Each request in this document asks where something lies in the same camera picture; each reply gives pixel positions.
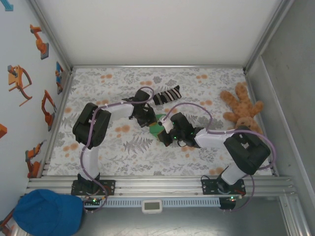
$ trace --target brown teddy bear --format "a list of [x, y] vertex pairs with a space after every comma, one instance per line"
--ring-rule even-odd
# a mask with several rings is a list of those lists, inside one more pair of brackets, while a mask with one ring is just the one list
[[252, 131], [262, 134], [262, 130], [253, 117], [262, 111], [264, 107], [263, 102], [257, 101], [255, 105], [252, 105], [248, 97], [247, 89], [242, 83], [237, 83], [235, 93], [240, 101], [228, 91], [222, 91], [220, 93], [221, 99], [226, 102], [233, 111], [224, 113], [224, 119], [236, 123], [235, 128], [238, 128], [240, 125], [245, 125]]

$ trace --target leaf pattern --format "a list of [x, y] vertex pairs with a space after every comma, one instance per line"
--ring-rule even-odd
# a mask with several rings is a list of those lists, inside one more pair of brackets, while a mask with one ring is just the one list
[[[233, 124], [222, 117], [230, 108], [221, 101], [220, 92], [234, 93], [236, 84], [244, 81], [242, 69], [232, 68], [77, 68], [48, 174], [78, 174], [81, 151], [75, 145], [72, 127], [89, 102], [101, 106], [132, 97], [142, 86], [151, 86], [157, 93], [179, 85], [182, 98], [158, 106], [149, 102], [156, 114], [166, 114], [178, 103], [192, 102], [212, 114], [211, 129], [226, 130]], [[209, 123], [208, 115], [197, 107], [178, 106], [176, 112], [182, 112], [194, 127]], [[231, 163], [225, 149], [179, 147], [177, 143], [165, 147], [149, 133], [149, 128], [140, 128], [135, 119], [127, 118], [109, 123], [98, 153], [99, 170], [108, 176], [200, 176], [216, 173], [217, 168], [224, 169]], [[270, 171], [258, 174], [269, 175]]]

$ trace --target black and white sock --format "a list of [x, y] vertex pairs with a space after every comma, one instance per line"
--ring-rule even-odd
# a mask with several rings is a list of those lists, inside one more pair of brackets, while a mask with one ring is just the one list
[[153, 96], [153, 100], [156, 105], [162, 105], [164, 103], [175, 101], [181, 97], [182, 96], [179, 93], [179, 85], [177, 85], [170, 90], [157, 93]]

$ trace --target blue cap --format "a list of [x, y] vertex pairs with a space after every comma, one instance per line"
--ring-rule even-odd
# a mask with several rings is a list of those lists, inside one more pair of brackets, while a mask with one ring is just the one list
[[78, 231], [82, 214], [80, 198], [37, 189], [19, 201], [13, 218], [24, 231], [34, 236], [70, 236]]

